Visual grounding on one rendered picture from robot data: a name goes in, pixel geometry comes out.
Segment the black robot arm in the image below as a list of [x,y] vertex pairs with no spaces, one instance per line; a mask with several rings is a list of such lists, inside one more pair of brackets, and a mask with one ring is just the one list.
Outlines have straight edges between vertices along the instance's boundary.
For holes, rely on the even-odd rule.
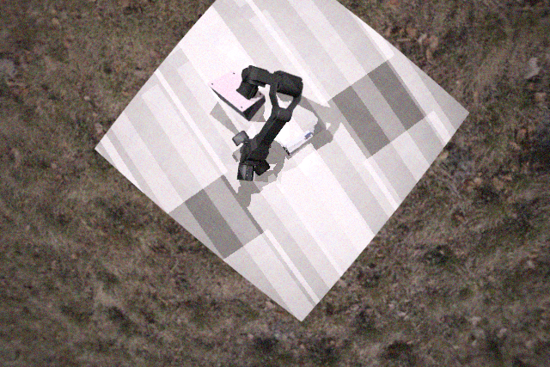
[[[302,99],[303,78],[283,70],[273,73],[252,65],[242,70],[241,84],[236,92],[247,101],[254,98],[259,86],[270,85],[269,98],[272,104],[271,115],[254,138],[244,138],[240,148],[240,162],[237,180],[253,181],[254,166],[260,167],[269,154],[269,147],[287,122],[290,122],[293,110]],[[280,107],[276,93],[292,96],[290,105]]]

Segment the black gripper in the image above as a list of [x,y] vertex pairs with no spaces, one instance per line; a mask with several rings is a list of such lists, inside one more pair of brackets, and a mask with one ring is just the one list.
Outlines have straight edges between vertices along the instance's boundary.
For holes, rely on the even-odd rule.
[[[232,141],[235,143],[236,146],[243,143],[244,138],[249,138],[249,136],[246,134],[245,131],[241,131],[237,133],[235,136],[232,137]],[[265,173],[270,168],[270,165],[265,160],[264,163],[260,167],[254,167],[254,172],[260,176],[263,173]]]

